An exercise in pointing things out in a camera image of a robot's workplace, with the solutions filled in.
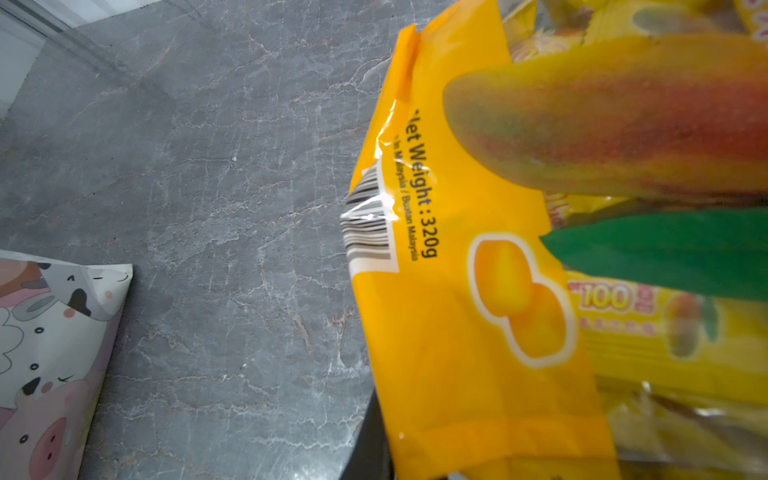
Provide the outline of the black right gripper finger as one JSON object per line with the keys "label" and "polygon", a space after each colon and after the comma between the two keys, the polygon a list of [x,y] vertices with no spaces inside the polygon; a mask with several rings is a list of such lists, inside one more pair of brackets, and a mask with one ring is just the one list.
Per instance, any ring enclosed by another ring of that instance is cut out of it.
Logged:
{"label": "black right gripper finger", "polygon": [[371,395],[359,435],[339,479],[395,479],[394,464],[376,391]]}

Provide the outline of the yellow mango snack bag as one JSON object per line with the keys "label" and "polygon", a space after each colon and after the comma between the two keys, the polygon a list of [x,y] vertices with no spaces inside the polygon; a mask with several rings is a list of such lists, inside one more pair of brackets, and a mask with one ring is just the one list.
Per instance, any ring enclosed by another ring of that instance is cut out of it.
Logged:
{"label": "yellow mango snack bag", "polygon": [[395,479],[767,475],[767,5],[459,1],[340,225]]}

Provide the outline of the white cartoon paper bag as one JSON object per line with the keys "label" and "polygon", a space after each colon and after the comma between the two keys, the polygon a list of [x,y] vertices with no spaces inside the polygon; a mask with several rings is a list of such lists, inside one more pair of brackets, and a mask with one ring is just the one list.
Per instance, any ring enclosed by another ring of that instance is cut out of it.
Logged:
{"label": "white cartoon paper bag", "polygon": [[132,279],[2,251],[2,478],[78,477]]}

